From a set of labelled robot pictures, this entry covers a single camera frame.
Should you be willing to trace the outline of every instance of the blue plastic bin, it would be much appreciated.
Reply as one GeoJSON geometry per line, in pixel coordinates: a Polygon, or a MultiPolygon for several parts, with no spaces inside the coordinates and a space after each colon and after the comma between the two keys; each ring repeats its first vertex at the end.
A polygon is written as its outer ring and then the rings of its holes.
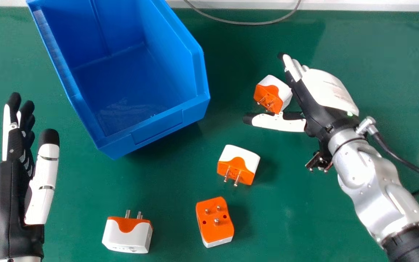
{"type": "Polygon", "coordinates": [[[117,159],[203,118],[203,50],[164,0],[28,0],[73,108],[117,159]]]}

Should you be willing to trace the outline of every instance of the white wall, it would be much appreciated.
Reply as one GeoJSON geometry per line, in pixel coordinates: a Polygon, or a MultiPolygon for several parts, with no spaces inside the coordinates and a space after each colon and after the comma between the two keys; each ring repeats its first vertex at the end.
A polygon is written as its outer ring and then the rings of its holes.
{"type": "MultiPolygon", "coordinates": [[[[188,7],[183,0],[166,0],[171,7],[188,7]]],[[[296,0],[192,0],[200,8],[291,9],[296,0]]],[[[0,0],[0,6],[25,6],[25,0],[0,0]]],[[[300,9],[419,11],[419,0],[302,0],[300,9]]]]}

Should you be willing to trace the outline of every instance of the green tabletop surface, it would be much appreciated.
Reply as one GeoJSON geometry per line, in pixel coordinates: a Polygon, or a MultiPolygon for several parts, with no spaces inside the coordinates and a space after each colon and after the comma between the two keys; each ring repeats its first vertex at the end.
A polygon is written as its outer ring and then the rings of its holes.
{"type": "MultiPolygon", "coordinates": [[[[208,12],[238,20],[285,13],[208,12]]],[[[0,8],[0,147],[3,104],[13,91],[35,102],[35,134],[60,133],[45,261],[386,261],[339,188],[336,171],[304,168],[316,139],[247,126],[242,116],[263,111],[253,101],[254,87],[268,74],[284,79],[276,55],[286,52],[341,79],[360,116],[373,116],[389,145],[419,166],[419,13],[299,11],[264,27],[226,25],[189,9],[176,13],[205,52],[207,114],[113,161],[95,148],[72,109],[28,9],[0,8]],[[226,144],[261,156],[252,186],[234,188],[216,174],[226,144]],[[235,236],[206,249],[195,204],[216,196],[228,203],[235,236]],[[106,218],[126,209],[142,211],[153,224],[146,255],[112,252],[101,243],[106,218]]],[[[418,189],[419,174],[397,167],[403,185],[418,189]]]]}

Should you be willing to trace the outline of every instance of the orange and white adapter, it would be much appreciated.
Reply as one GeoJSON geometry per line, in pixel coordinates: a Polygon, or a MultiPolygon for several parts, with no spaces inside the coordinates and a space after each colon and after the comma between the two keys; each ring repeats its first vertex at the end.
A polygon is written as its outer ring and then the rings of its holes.
{"type": "Polygon", "coordinates": [[[205,247],[215,247],[232,241],[234,225],[223,197],[198,202],[195,209],[205,247]]]}
{"type": "Polygon", "coordinates": [[[260,156],[257,154],[228,144],[219,158],[218,174],[224,177],[224,182],[233,179],[234,186],[238,186],[238,183],[250,186],[259,163],[260,156]]]}
{"type": "Polygon", "coordinates": [[[279,114],[291,102],[292,90],[277,77],[268,75],[256,85],[253,98],[268,111],[279,114]]]}
{"type": "Polygon", "coordinates": [[[125,217],[108,217],[102,243],[109,250],[145,254],[149,251],[151,234],[151,222],[143,219],[141,212],[136,219],[130,218],[127,210],[125,217]]]}

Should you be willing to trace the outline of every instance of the bin bottom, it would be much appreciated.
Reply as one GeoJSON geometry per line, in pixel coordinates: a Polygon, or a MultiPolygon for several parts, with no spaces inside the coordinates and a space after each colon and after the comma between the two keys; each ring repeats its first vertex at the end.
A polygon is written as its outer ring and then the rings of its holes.
{"type": "Polygon", "coordinates": [[[184,102],[144,44],[75,68],[73,76],[105,136],[184,102]]]}

